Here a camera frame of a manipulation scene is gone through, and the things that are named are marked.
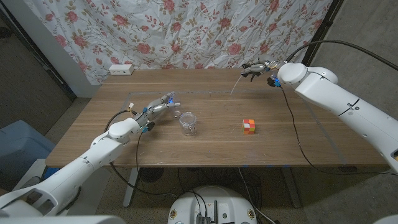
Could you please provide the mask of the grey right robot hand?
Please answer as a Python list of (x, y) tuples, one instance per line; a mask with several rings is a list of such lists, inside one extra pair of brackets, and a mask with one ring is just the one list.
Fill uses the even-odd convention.
[(267, 72), (276, 72), (278, 71), (286, 61), (278, 61), (278, 60), (265, 60), (258, 61), (256, 63), (245, 63), (242, 65), (243, 70), (241, 71), (241, 75), (243, 77), (247, 77), (248, 75), (259, 76), (263, 73)]

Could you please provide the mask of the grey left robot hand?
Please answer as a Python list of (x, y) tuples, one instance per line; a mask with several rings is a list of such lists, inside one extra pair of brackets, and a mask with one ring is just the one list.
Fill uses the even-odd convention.
[(175, 93), (172, 91), (150, 102), (147, 107), (143, 109), (142, 113), (135, 115), (133, 119), (137, 121), (139, 126), (143, 127), (151, 121), (154, 121), (167, 109), (179, 107), (181, 104), (174, 100), (174, 95)]

